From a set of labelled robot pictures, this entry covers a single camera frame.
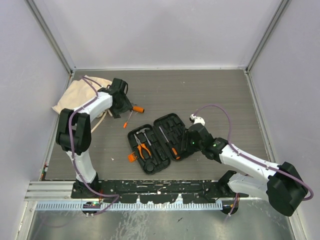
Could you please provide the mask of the black orange grip screwdriver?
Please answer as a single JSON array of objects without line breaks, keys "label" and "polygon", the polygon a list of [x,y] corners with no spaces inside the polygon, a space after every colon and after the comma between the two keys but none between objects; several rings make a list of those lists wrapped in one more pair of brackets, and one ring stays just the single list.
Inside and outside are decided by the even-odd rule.
[{"label": "black orange grip screwdriver", "polygon": [[174,158],[175,158],[176,160],[179,160],[181,157],[178,155],[177,150],[174,148],[174,146],[172,145],[172,143],[168,140],[168,138],[167,138],[166,134],[164,133],[163,129],[161,128],[161,126],[159,126],[158,128],[159,128],[159,130],[161,131],[162,135],[164,136],[164,138],[165,138],[165,140],[166,140],[166,143],[167,143],[167,145],[169,146],[169,148],[170,148],[170,150],[171,150]]}]

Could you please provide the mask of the black handle claw hammer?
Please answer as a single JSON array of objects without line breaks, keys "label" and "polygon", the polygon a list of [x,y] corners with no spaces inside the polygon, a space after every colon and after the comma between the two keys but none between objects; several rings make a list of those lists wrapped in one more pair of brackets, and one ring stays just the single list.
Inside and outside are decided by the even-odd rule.
[{"label": "black handle claw hammer", "polygon": [[148,128],[148,127],[142,128],[139,131],[137,131],[136,133],[137,134],[142,133],[144,135],[144,137],[146,138],[146,141],[147,141],[148,145],[151,146],[152,144],[151,144],[151,142],[150,142],[150,140],[149,140],[149,138],[148,138],[148,136],[146,134],[147,130],[150,130],[150,128]]}]

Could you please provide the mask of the orange black needle nose pliers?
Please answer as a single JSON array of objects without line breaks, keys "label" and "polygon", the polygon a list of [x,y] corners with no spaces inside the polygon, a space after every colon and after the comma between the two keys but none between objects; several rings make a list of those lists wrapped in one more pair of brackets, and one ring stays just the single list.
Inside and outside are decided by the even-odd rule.
[{"label": "orange black needle nose pliers", "polygon": [[150,152],[150,150],[147,148],[146,144],[145,143],[141,143],[140,139],[137,137],[136,134],[133,135],[134,138],[135,138],[135,141],[137,143],[137,148],[138,148],[138,152],[139,152],[139,156],[145,160],[145,155],[144,155],[144,152],[147,153],[147,158],[151,158],[152,157],[152,154]]}]

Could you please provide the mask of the black plastic tool case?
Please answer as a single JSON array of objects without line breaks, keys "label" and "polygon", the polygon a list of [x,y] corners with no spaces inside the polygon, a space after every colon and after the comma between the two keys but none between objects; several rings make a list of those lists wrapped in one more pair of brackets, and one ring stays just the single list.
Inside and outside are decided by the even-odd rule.
[{"label": "black plastic tool case", "polygon": [[[179,160],[176,160],[169,148],[167,141],[161,133],[159,126],[161,126],[163,132],[176,149]],[[143,128],[150,128],[146,131],[146,135],[151,142],[151,146],[147,143],[145,136],[142,133],[137,133]],[[169,167],[172,161],[179,162],[188,157],[181,157],[181,143],[186,125],[176,113],[169,113],[156,120],[153,124],[144,124],[135,128],[127,134],[128,142],[131,147],[132,153],[128,155],[128,160],[132,163],[138,162],[141,169],[147,175],[154,175],[158,172]],[[140,157],[138,144],[134,138],[134,134],[140,139],[141,143],[144,143],[151,152],[151,158],[147,158],[147,153],[144,152],[145,160]]]}]

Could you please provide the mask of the orange handle black shaft screwdriver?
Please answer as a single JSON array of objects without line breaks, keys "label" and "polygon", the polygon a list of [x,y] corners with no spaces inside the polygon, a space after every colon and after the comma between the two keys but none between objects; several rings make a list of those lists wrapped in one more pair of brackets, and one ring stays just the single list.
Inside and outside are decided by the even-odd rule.
[{"label": "orange handle black shaft screwdriver", "polygon": [[132,108],[133,111],[138,112],[138,113],[144,113],[145,109],[143,107],[140,106],[133,106]]}]

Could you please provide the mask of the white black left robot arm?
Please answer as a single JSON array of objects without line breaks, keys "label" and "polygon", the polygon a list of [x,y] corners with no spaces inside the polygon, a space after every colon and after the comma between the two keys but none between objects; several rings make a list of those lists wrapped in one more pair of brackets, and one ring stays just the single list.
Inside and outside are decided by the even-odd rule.
[{"label": "white black left robot arm", "polygon": [[118,119],[132,111],[127,92],[128,83],[120,78],[106,80],[85,75],[71,83],[53,108],[59,114],[55,141],[69,156],[76,180],[88,198],[100,193],[98,173],[89,153],[92,131],[96,129],[92,121],[104,114]]}]

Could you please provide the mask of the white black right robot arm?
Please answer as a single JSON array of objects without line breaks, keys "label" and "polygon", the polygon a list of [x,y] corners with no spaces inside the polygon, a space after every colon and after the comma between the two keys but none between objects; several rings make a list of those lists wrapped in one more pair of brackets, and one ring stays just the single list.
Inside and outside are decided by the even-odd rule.
[{"label": "white black right robot arm", "polygon": [[291,163],[277,164],[248,154],[224,138],[213,137],[201,123],[184,130],[182,149],[201,152],[209,160],[239,170],[227,171],[218,181],[219,191],[225,197],[234,193],[257,197],[290,217],[308,193]]}]

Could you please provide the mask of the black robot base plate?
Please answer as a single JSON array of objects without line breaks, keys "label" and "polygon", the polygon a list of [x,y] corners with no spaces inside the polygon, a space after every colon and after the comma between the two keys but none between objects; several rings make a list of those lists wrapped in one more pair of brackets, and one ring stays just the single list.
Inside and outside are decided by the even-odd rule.
[{"label": "black robot base plate", "polygon": [[183,204],[215,203],[236,194],[223,190],[214,180],[99,180],[98,191],[104,195],[119,195],[125,204],[174,203],[178,197]]}]

